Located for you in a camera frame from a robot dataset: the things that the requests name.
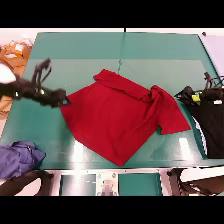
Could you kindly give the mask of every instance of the floor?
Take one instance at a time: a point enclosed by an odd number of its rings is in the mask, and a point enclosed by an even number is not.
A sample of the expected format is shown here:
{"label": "floor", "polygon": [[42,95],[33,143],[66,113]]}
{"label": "floor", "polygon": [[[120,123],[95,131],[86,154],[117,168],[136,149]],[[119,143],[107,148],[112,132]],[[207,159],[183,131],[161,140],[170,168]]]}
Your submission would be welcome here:
{"label": "floor", "polygon": [[[11,40],[34,43],[38,32],[123,32],[123,28],[0,28],[0,45],[9,43]],[[201,34],[206,32],[207,35],[224,35],[224,28],[127,28],[127,32],[161,32],[161,33],[185,33],[185,34]],[[6,120],[0,120],[0,136],[4,129]],[[183,177],[185,180],[200,179],[206,176],[224,175],[224,168],[210,168],[202,171],[185,172]]]}

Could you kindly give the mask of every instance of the dark blue fabric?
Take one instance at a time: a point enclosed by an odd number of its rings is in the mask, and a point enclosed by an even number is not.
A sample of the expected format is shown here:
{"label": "dark blue fabric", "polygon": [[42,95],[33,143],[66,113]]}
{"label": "dark blue fabric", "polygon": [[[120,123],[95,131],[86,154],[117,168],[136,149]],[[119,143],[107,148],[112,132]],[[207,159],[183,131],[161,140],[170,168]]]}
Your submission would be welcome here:
{"label": "dark blue fabric", "polygon": [[0,179],[22,176],[32,170],[46,154],[32,142],[0,145]]}

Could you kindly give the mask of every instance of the red shirt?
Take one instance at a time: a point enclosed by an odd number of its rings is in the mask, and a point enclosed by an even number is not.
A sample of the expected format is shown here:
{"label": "red shirt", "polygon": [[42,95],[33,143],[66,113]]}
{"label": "red shirt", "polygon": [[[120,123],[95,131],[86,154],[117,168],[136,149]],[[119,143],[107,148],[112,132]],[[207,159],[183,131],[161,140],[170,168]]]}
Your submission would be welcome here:
{"label": "red shirt", "polygon": [[146,89],[112,71],[68,96],[61,111],[77,141],[118,166],[148,140],[158,126],[161,134],[190,130],[174,98],[154,85]]}

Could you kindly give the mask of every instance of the shirt sleeve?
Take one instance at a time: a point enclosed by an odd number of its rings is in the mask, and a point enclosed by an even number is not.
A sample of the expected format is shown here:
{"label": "shirt sleeve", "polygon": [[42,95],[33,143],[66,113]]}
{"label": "shirt sleeve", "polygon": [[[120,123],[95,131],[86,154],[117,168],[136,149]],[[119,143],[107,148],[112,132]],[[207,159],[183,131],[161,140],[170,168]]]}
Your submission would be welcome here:
{"label": "shirt sleeve", "polygon": [[159,89],[161,97],[159,103],[159,126],[162,128],[161,134],[173,134],[190,130],[191,127],[174,98],[163,89]]}
{"label": "shirt sleeve", "polygon": [[117,89],[138,100],[148,101],[150,91],[145,87],[126,79],[115,72],[103,69],[94,79],[104,86]]}

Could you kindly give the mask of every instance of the red cloth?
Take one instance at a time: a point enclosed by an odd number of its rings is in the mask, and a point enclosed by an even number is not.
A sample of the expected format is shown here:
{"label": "red cloth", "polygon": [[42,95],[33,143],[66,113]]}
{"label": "red cloth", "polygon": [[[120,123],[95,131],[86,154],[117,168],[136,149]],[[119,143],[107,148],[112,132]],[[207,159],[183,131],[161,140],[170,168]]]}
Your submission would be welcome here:
{"label": "red cloth", "polygon": [[154,85],[144,88],[112,71],[68,96],[61,111],[77,141],[117,164],[124,163],[161,126],[161,134],[190,130],[174,98]]}

